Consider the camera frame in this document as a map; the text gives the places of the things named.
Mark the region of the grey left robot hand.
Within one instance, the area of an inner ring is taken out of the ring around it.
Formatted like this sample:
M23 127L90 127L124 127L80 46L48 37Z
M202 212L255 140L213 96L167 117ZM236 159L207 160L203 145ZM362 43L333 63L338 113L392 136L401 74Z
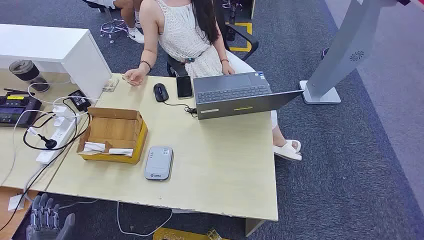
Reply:
M70 213L60 226L60 205L47 193L38 195L32 202L30 224L26 228L27 240L72 240L76 226L76 215Z

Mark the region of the person's left hand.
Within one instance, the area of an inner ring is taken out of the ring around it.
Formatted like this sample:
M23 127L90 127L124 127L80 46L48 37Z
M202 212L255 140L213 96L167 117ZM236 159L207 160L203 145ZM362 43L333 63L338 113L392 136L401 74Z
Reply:
M222 65L222 73L224 75L233 75L235 74L234 69L231 67L230 63L226 60L221 62Z

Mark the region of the person's right hand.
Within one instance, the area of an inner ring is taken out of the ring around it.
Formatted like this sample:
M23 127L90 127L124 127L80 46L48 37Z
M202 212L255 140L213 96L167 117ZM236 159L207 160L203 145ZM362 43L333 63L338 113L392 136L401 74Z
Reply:
M122 75L123 79L133 87L138 87L142 84L147 71L141 68L130 69Z

